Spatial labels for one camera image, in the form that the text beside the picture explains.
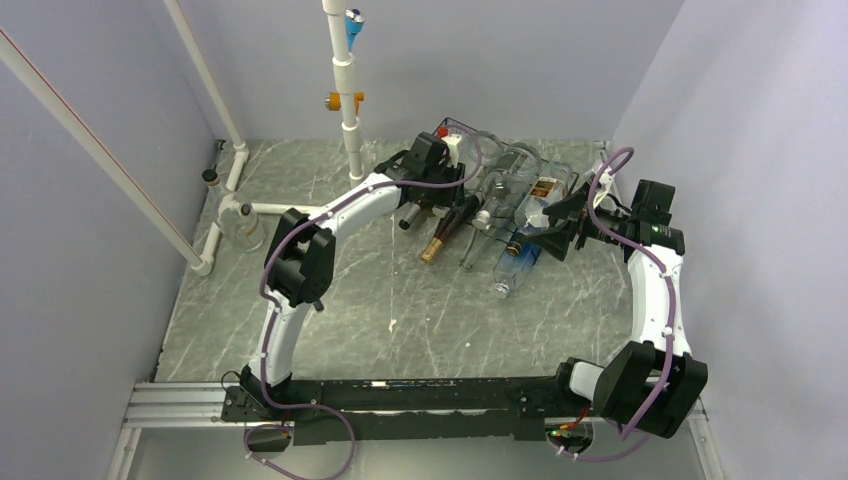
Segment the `clear bottle dark label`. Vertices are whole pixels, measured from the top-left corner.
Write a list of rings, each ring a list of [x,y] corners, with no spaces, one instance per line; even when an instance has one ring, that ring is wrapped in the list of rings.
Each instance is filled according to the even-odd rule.
[[[504,227],[529,192],[540,172],[541,162],[533,146],[524,142],[508,145],[482,182],[483,201],[472,225],[480,231]]]

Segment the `clear round cork-stoppered bottle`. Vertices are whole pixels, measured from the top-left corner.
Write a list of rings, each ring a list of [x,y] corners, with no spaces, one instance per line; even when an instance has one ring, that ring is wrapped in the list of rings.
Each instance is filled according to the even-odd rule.
[[[224,237],[246,252],[263,246],[265,231],[253,205],[227,187],[212,168],[201,174],[213,201],[213,220]]]

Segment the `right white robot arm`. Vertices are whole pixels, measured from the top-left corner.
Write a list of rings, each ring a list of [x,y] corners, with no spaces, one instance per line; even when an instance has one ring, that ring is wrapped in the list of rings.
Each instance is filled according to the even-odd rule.
[[[708,380],[708,367],[693,358],[686,339],[680,295],[685,253],[681,230],[671,227],[675,188],[641,180],[629,209],[595,208],[589,184],[544,208],[547,229],[530,243],[557,260],[588,240],[619,247],[631,278],[631,337],[605,367],[570,358],[551,388],[557,411],[574,415],[588,403],[624,431],[672,437]]]

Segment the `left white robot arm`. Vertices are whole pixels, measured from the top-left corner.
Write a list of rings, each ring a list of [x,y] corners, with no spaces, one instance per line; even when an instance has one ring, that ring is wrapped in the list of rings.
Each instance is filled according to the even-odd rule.
[[[306,314],[319,307],[333,281],[337,248],[404,205],[462,200],[465,183],[480,168],[479,162],[467,168],[442,138],[422,132],[347,193],[311,214],[292,208],[280,217],[260,281],[268,302],[262,336],[240,375],[248,407],[258,417],[272,420],[286,409],[294,349]]]

